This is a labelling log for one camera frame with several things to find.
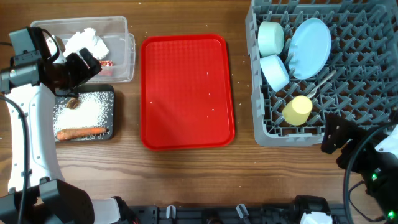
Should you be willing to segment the red snack wrapper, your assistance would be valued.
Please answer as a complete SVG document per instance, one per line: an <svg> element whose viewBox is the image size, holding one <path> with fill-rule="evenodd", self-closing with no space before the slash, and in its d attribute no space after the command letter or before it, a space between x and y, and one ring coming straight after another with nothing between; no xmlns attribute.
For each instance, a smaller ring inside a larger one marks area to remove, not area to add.
<svg viewBox="0 0 398 224"><path fill-rule="evenodd" d="M102 71L99 75L111 77L113 75L113 61L112 60L100 60Z"/></svg>

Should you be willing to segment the brown food scrap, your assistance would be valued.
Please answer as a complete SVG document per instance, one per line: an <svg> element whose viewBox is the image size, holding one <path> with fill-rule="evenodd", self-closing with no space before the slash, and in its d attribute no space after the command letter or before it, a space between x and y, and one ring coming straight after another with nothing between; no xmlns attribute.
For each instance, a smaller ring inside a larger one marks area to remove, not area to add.
<svg viewBox="0 0 398 224"><path fill-rule="evenodd" d="M78 98L70 98L70 100L66 104L66 108L74 110L75 108L77 108L79 106L79 104L80 104L80 101Z"/></svg>

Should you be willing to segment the white napkin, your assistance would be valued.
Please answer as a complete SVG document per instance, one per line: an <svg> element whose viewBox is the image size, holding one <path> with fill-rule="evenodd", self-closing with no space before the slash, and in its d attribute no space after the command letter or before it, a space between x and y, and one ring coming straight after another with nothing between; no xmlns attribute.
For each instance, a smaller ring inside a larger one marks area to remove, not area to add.
<svg viewBox="0 0 398 224"><path fill-rule="evenodd" d="M87 48L98 60L104 59L109 54L106 44L96 35L96 30L93 28L86 28L83 32L74 34L66 43L63 55L66 57L71 53L78 54L83 48Z"/></svg>

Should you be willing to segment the yellow cup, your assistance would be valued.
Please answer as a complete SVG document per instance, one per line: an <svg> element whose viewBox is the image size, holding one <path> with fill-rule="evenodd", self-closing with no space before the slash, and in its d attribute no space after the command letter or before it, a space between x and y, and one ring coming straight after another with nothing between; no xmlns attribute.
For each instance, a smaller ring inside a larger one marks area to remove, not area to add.
<svg viewBox="0 0 398 224"><path fill-rule="evenodd" d="M307 96L296 96L282 110L285 121L294 126L304 124L312 111L313 103Z"/></svg>

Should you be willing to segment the white plastic spoon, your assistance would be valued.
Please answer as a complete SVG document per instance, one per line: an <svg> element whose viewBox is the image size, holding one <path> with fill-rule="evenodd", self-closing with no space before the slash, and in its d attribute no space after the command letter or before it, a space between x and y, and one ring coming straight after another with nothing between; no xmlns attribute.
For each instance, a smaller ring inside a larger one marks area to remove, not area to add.
<svg viewBox="0 0 398 224"><path fill-rule="evenodd" d="M307 95L308 98L313 98L317 93L317 90L326 83L337 71L333 70L329 75L327 75L317 86L315 86L310 93Z"/></svg>

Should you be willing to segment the orange carrot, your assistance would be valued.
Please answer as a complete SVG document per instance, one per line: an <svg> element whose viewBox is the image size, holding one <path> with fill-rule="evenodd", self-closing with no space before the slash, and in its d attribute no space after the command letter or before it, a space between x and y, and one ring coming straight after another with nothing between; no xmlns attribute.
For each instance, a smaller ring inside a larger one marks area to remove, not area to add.
<svg viewBox="0 0 398 224"><path fill-rule="evenodd" d="M104 127L96 128L80 128L80 129L63 129L57 133L57 139L59 141L67 141L77 138L83 138L87 136L95 136L99 134L104 134L108 131Z"/></svg>

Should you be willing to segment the light blue bowl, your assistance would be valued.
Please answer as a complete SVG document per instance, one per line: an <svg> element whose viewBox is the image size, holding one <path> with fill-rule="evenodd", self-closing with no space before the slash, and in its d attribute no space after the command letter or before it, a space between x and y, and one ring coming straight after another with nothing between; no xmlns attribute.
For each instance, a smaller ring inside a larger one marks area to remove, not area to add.
<svg viewBox="0 0 398 224"><path fill-rule="evenodd" d="M289 83L289 75L278 55L270 55L260 59L261 70L270 87L278 92Z"/></svg>

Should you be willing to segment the light blue plate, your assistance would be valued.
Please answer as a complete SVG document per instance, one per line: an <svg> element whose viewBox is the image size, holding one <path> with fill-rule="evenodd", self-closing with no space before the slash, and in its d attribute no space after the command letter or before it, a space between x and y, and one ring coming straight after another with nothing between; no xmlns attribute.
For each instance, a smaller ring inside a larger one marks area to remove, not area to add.
<svg viewBox="0 0 398 224"><path fill-rule="evenodd" d="M293 76L305 80L318 74L331 52L331 34L326 24L317 18L304 21L295 31L288 50L288 63Z"/></svg>

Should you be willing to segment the green bowl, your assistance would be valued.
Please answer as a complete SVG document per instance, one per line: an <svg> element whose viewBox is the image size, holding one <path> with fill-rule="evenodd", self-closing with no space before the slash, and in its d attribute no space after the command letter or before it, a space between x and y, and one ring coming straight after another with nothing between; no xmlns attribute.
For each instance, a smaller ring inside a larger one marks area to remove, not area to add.
<svg viewBox="0 0 398 224"><path fill-rule="evenodd" d="M280 54L284 48L284 31L279 23L262 22L257 39L262 57Z"/></svg>

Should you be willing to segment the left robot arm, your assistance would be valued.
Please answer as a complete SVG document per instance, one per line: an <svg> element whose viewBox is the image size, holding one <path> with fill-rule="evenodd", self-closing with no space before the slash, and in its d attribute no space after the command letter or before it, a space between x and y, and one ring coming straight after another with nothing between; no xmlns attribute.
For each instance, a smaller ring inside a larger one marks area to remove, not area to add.
<svg viewBox="0 0 398 224"><path fill-rule="evenodd" d="M9 108L12 171L1 197L4 223L139 223L118 196L92 200L64 181L55 151L53 108L58 96L76 96L77 88L101 71L88 49L61 59L51 52L50 34L39 27L10 33L15 55L1 71L1 99Z"/></svg>

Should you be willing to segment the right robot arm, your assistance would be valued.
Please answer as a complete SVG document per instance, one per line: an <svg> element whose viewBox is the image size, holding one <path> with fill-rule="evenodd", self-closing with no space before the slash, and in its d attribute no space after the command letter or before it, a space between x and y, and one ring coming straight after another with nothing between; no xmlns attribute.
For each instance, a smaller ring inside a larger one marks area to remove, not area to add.
<svg viewBox="0 0 398 224"><path fill-rule="evenodd" d="M389 122L369 130L360 128L336 114L326 116L325 135L321 144L324 153L337 149L338 167L345 170L343 178L343 205L348 223L353 223L351 174L360 174L358 184L366 186L366 193L379 205L382 216L368 219L371 222L397 223L397 113L390 115Z"/></svg>

